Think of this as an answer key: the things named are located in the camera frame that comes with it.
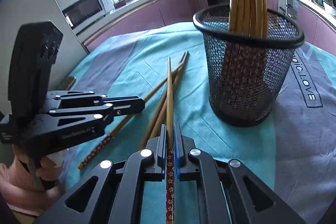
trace person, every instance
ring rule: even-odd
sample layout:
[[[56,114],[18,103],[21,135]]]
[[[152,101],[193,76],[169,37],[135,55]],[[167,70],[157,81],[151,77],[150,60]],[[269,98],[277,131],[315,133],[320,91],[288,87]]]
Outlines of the person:
[[[38,216],[64,193],[64,188],[56,183],[52,189],[40,191],[24,167],[29,160],[27,154],[16,145],[12,147],[15,154],[12,165],[7,168],[5,164],[0,164],[0,193],[11,210]],[[63,164],[58,166],[46,156],[41,159],[41,167],[36,170],[36,176],[46,181],[57,181],[62,168]]]

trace microwave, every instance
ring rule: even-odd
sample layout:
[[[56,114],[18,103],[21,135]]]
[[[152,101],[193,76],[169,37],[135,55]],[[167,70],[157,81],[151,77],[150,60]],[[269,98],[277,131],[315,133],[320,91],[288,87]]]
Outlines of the microwave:
[[[78,0],[62,12],[75,34],[114,9],[112,0]]]

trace mesh pen holder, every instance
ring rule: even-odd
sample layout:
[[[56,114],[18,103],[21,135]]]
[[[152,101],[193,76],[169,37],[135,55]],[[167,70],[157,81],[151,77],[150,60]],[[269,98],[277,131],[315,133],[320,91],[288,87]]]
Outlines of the mesh pen holder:
[[[228,5],[215,5],[193,18],[204,36],[209,102],[224,122],[255,126],[271,112],[305,37],[291,19],[269,9],[267,39],[228,32],[229,12]]]

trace countertop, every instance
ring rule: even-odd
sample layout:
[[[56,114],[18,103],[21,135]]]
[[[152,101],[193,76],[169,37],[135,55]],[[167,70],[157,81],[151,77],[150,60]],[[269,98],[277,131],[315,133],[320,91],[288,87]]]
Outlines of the countertop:
[[[116,18],[120,17],[121,15],[137,8],[138,6],[141,6],[151,0],[134,0],[131,3],[120,7],[118,9],[115,9],[108,14],[106,14],[103,18],[95,22],[93,25],[88,27],[86,30],[82,31],[80,34],[77,35],[77,38],[80,43],[83,43],[86,39],[88,39],[90,36],[95,34],[98,30],[100,30],[105,25],[109,24]]]
[[[334,27],[336,31],[336,18],[328,14],[324,9],[322,9],[320,6],[316,5],[315,3],[311,2],[310,0],[298,0],[298,1],[303,3],[308,8],[314,10],[321,17],[323,17],[326,21],[330,23],[330,25]]]
[[[98,30],[103,28],[105,25],[109,24],[110,22],[112,22],[116,18],[122,16],[123,14],[125,14],[125,13],[127,13],[127,12],[129,12],[129,11],[131,11],[131,10],[149,2],[149,1],[152,1],[152,0],[134,0],[131,3],[125,5],[121,8],[118,8],[116,10],[113,10],[113,11],[109,12],[103,18],[101,18],[100,20],[95,22],[93,25],[88,27],[86,30],[81,32],[79,35],[77,35],[79,42],[83,43],[86,39],[88,39],[90,36],[95,34]],[[334,28],[336,30],[336,18],[334,18],[332,15],[329,15],[324,9],[322,9],[321,7],[317,6],[316,4],[312,3],[309,0],[298,0],[298,1],[300,1],[301,3],[306,5],[307,7],[314,10],[317,14],[319,14],[326,21],[328,21],[332,26],[334,26]]]

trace black mesh basket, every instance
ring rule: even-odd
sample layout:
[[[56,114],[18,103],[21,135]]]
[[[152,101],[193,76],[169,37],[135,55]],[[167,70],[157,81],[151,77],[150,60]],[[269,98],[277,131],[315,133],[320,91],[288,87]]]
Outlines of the black mesh basket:
[[[209,101],[223,121],[254,126],[269,115],[285,80],[301,29],[286,16],[268,10],[268,38],[228,32],[228,5],[211,6],[194,15],[203,33],[209,73]]]

